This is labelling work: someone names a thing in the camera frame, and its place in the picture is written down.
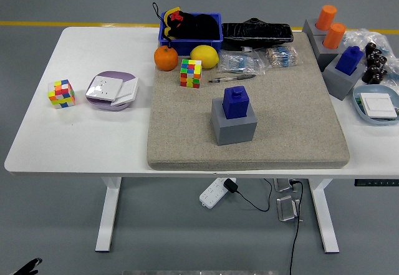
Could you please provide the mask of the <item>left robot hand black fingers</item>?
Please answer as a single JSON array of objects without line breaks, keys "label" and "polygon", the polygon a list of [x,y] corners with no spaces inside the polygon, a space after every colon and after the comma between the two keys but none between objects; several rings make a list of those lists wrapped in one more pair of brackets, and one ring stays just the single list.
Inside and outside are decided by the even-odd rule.
[{"label": "left robot hand black fingers", "polygon": [[35,275],[39,272],[36,267],[38,267],[38,265],[40,265],[41,263],[42,258],[34,258],[25,265],[23,265],[23,267],[19,268],[17,271],[11,273],[11,275]]}]

